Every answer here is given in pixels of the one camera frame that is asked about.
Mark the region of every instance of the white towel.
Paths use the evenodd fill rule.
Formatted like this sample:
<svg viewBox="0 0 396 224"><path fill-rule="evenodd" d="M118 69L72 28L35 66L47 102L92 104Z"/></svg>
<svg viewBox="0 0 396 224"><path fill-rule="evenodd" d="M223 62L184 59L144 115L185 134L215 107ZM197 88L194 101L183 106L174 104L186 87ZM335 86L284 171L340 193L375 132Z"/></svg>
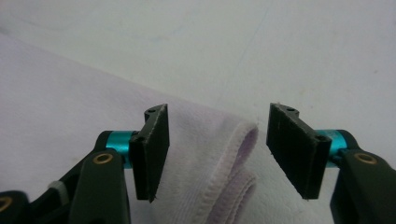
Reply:
<svg viewBox="0 0 396 224"><path fill-rule="evenodd" d="M101 131L139 130L146 109L167 103L171 146L157 199L137 201L132 172L125 173L132 223L236 223L241 216L255 184L243 166L255 124L4 35L0 69L0 191L23 190L34 200L92 150Z"/></svg>

